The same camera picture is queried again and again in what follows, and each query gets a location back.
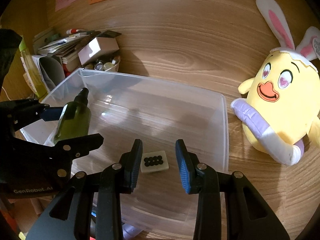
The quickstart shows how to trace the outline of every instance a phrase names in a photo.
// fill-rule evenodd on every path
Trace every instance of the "black bottle cap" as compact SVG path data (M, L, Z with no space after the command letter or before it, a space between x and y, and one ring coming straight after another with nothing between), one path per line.
M80 93L75 97L75 100L73 100L73 101L85 104L87 106L88 105L88 95L89 95L89 90L87 88L82 88Z

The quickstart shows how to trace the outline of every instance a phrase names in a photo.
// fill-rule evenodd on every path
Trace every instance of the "green bottle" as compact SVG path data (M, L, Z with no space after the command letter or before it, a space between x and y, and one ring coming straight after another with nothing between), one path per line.
M53 142L88 135L91 111L88 105L89 90L83 88L74 101L67 103L61 113Z

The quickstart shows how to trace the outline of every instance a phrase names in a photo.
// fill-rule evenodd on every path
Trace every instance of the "wooden table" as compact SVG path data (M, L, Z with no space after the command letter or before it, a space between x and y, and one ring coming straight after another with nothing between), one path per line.
M276 1L296 45L309 26L320 28L305 0ZM77 0L57 12L55 0L13 0L2 17L2 26L24 34L29 48L32 37L48 26L60 33L70 28L119 31L123 34L117 38L120 72L222 93L228 103L229 170L240 170L248 177L292 239L313 215L320 202L319 149L304 138L307 151L302 160L292 167L280 165L250 146L241 122L229 107L240 97L238 85L255 76L269 51L279 46L255 0L106 0L92 5L88 0ZM13 99L26 96L28 91L21 71L15 62L4 84ZM137 239L146 237L143 233ZM161 238L154 234L148 237Z

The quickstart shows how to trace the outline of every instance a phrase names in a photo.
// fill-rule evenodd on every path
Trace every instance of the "plush toy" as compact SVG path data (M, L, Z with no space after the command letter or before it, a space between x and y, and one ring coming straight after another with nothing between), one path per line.
M308 28L295 49L279 5L274 0L256 4L281 47L270 51L256 77L239 86L248 96L234 100L231 108L254 148L293 165L303 155L305 134L320 146L320 79L310 62L316 58L312 41L320 38L320 30Z

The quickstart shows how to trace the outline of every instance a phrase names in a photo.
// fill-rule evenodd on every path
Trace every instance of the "plastic bin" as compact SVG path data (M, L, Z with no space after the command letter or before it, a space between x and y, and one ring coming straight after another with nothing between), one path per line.
M146 231L167 236L193 236L198 195L182 188L174 145L182 138L201 162L228 172L228 120L223 95L149 77L79 68L43 101L63 106L87 87L92 118L89 133L104 143L74 160L72 172L103 171L130 151L136 138L143 152L166 152L169 169L140 173L131 195L121 195L122 219ZM27 140L48 143L58 122L39 120L23 129Z

